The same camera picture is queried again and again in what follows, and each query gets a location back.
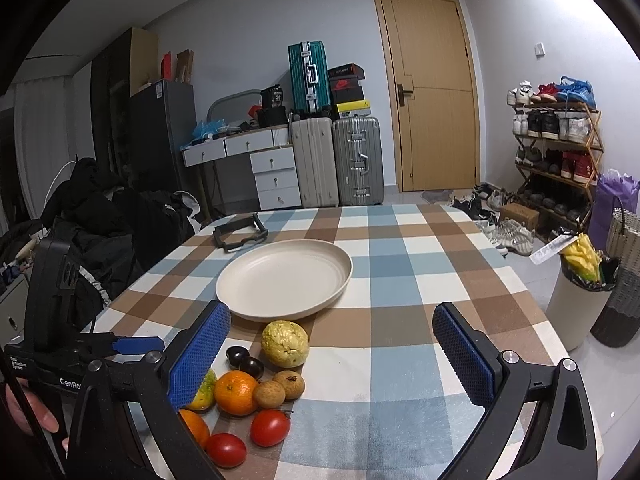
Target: human hand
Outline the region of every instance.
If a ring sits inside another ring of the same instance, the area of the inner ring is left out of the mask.
[[[44,405],[44,403],[34,394],[30,389],[28,389],[28,383],[25,379],[19,379],[18,382],[24,391],[24,396],[27,397],[27,401],[33,410],[33,413],[36,416],[38,423],[41,425],[43,430],[47,430],[50,433],[57,433],[60,429],[60,425],[56,420],[56,417],[53,416],[53,413],[49,411],[49,409]],[[33,431],[27,422],[27,418],[22,412],[20,408],[20,404],[18,404],[18,400],[15,398],[14,393],[9,388],[9,385],[6,385],[6,403],[9,408],[9,414],[12,419],[18,425],[24,433],[28,435],[33,435]],[[62,447],[67,449],[69,445],[69,439],[66,438],[62,441]]]

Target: white trash can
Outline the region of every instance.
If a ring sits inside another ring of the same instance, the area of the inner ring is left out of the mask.
[[[568,352],[587,337],[610,295],[611,290],[593,292],[575,285],[560,269],[546,318]]]

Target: red tomato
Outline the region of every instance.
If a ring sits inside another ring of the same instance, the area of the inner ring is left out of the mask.
[[[251,423],[251,440],[261,447],[275,446],[285,439],[290,428],[291,421],[284,412],[262,410]]]
[[[211,435],[205,449],[218,467],[236,467],[246,460],[244,442],[231,433]]]

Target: orange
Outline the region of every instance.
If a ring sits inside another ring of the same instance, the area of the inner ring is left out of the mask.
[[[191,434],[196,439],[196,442],[200,444],[200,447],[205,447],[207,440],[209,439],[209,428],[207,423],[202,420],[197,413],[190,412],[189,410],[180,410],[180,416],[182,420],[191,431]]]
[[[254,400],[254,390],[258,386],[251,375],[234,370],[218,379],[213,388],[213,397],[218,407],[231,415],[249,415],[258,409]]]

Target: beige oval plate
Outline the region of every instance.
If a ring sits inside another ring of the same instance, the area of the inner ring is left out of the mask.
[[[222,270],[216,295],[253,321],[294,320],[332,304],[351,279],[351,258],[322,240],[286,240],[258,247]]]

